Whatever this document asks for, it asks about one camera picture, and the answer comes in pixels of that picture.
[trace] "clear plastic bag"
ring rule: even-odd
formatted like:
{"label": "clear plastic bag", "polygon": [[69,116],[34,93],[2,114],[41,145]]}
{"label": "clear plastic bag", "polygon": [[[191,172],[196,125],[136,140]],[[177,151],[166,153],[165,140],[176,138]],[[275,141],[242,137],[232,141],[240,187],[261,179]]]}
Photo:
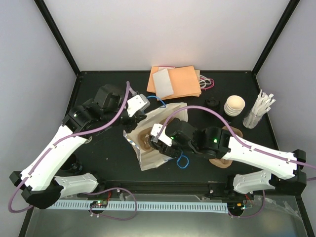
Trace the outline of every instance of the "clear plastic bag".
{"label": "clear plastic bag", "polygon": [[[157,168],[170,160],[170,157],[160,154],[148,144],[149,133],[155,123],[163,123],[174,111],[187,106],[187,103],[171,103],[166,108],[160,107],[148,112],[147,118],[141,121],[131,132],[123,132],[125,139],[133,146],[139,161],[141,170]],[[187,110],[178,112],[175,116],[180,120],[188,121]]]}

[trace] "black tabletop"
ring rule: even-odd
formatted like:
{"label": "black tabletop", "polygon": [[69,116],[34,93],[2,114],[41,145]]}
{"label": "black tabletop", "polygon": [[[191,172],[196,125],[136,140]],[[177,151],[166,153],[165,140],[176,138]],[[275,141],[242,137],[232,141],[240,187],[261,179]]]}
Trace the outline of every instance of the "black tabletop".
{"label": "black tabletop", "polygon": [[[79,105],[89,98],[93,98],[99,87],[105,84],[120,86],[123,90],[126,81],[130,81],[132,88],[146,96],[152,95],[146,91],[150,72],[87,72],[83,74],[75,104]],[[220,100],[221,107],[231,95],[239,95],[246,101],[242,113],[231,123],[231,126],[240,129],[243,137],[251,142],[276,148],[275,138],[269,124],[268,117],[264,116],[254,129],[247,129],[242,125],[242,119],[253,106],[258,91],[255,79],[248,72],[202,72],[202,75],[213,78],[215,86],[202,91],[200,97],[185,97],[166,100],[166,103],[186,102],[188,105],[203,106],[205,99],[213,96]],[[146,112],[161,106],[155,99]],[[201,110],[189,110],[189,123],[197,128],[208,126],[223,127],[216,118],[212,118]],[[132,146],[124,139],[121,127],[113,127],[106,132],[93,137],[89,144],[82,145],[76,150],[76,155],[82,162],[85,171],[94,171],[108,181],[135,181],[135,182],[166,182],[172,184],[226,182],[228,175],[246,174],[258,171],[253,166],[233,161],[226,169],[212,165],[208,160],[191,158],[185,169],[180,169],[176,160],[170,160],[156,169],[141,171]]]}

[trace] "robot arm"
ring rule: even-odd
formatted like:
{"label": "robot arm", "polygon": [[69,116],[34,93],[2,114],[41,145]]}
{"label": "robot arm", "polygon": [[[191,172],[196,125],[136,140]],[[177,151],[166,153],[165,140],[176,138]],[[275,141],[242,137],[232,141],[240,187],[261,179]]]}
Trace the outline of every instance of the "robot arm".
{"label": "robot arm", "polygon": [[[151,135],[156,136],[161,128],[161,124],[155,124]],[[225,188],[240,194],[266,189],[275,189],[285,195],[300,195],[302,193],[306,186],[306,174],[301,171],[301,166],[258,153],[253,149],[257,148],[267,153],[301,162],[306,161],[304,151],[280,152],[242,138],[239,139],[250,145],[252,149],[241,145],[226,130],[217,127],[198,130],[187,122],[175,118],[164,129],[159,141],[157,143],[151,142],[151,145],[160,153],[171,158],[177,158],[181,151],[186,151],[197,154],[200,158],[235,160],[262,169],[262,171],[251,174],[238,174],[233,178],[229,177],[228,185]]]}
{"label": "robot arm", "polygon": [[[53,205],[59,198],[84,192],[90,193],[96,189],[98,181],[90,173],[72,177],[55,176],[69,156],[84,144],[88,137],[70,137],[56,147],[53,144],[65,136],[106,124],[117,113],[122,99],[123,92],[118,88],[112,85],[101,87],[94,99],[89,99],[69,111],[54,138],[30,166],[23,171],[14,171],[10,175],[15,186],[28,177],[21,187],[22,197],[27,203],[45,209]],[[143,111],[150,103],[144,95],[136,94],[127,101],[127,104],[127,109],[123,110],[120,118],[113,125],[122,124],[127,132],[131,132],[141,120],[146,118]],[[30,176],[28,173],[32,167],[49,148],[53,149]]]}

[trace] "orange cardboard sheet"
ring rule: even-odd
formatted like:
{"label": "orange cardboard sheet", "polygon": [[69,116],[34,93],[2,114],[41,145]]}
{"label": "orange cardboard sheet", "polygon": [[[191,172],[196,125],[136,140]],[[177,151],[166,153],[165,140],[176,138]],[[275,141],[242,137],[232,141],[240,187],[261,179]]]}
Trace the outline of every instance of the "orange cardboard sheet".
{"label": "orange cardboard sheet", "polygon": [[[147,91],[151,93],[156,91],[153,80],[153,74],[156,72],[158,72],[158,67],[152,67],[147,85]],[[201,95],[201,88],[193,66],[169,69],[168,72],[174,94],[162,99]]]}

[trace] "black enclosure frame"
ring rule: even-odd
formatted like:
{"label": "black enclosure frame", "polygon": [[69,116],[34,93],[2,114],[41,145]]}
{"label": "black enclosure frame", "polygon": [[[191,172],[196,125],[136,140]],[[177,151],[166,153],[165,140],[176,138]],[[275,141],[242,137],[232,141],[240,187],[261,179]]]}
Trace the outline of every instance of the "black enclosure frame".
{"label": "black enclosure frame", "polygon": [[[77,76],[77,79],[76,79],[76,82],[74,85],[74,89],[73,89],[73,92],[71,94],[71,98],[70,98],[70,101],[69,101],[69,104],[67,107],[67,112],[68,112],[70,110],[70,108],[72,108],[75,104],[75,100],[76,100],[76,97],[77,97],[77,94],[79,91],[79,86],[80,86],[81,80],[83,78],[82,75],[84,72],[82,72],[79,69],[79,67],[77,66],[77,64],[76,64],[71,52],[69,51],[68,46],[67,46],[66,42],[64,41],[57,25],[55,24],[55,21],[54,21],[53,17],[51,16],[44,0],[34,0],[34,2],[36,3],[37,7],[39,8],[41,14],[43,15],[43,18],[45,19],[47,25],[49,26],[51,32],[54,35],[56,41],[58,42],[61,50],[65,54],[65,57],[67,58],[70,66],[72,67],[75,75]],[[252,78],[255,80],[258,90],[260,90],[260,89],[259,89],[259,84],[257,82],[256,75],[258,74],[261,67],[263,66],[263,64],[264,64],[265,60],[267,59],[270,51],[272,50],[275,42],[277,41],[278,37],[280,36],[282,30],[284,29],[286,23],[290,19],[292,13],[294,12],[294,10],[299,2],[300,2],[300,0],[290,0],[289,1],[288,5],[287,5],[286,9],[284,10],[281,18],[279,19],[273,33],[271,34],[265,48],[263,49],[258,61],[256,62],[253,70],[251,71]],[[307,216],[306,209],[305,209],[305,206],[304,206],[304,203],[303,203],[301,196],[296,197],[296,201],[298,203],[298,207],[299,207],[300,213],[302,215],[302,219],[304,221],[304,226],[305,226],[305,229],[307,231],[307,234],[309,237],[314,237],[315,235],[314,235],[314,232],[312,230],[312,226],[311,226],[311,223],[310,223],[309,218]],[[25,236],[27,228],[28,228],[28,224],[29,224],[31,216],[32,216],[32,212],[33,212],[32,209],[28,210],[26,217],[24,219],[19,237]]]}

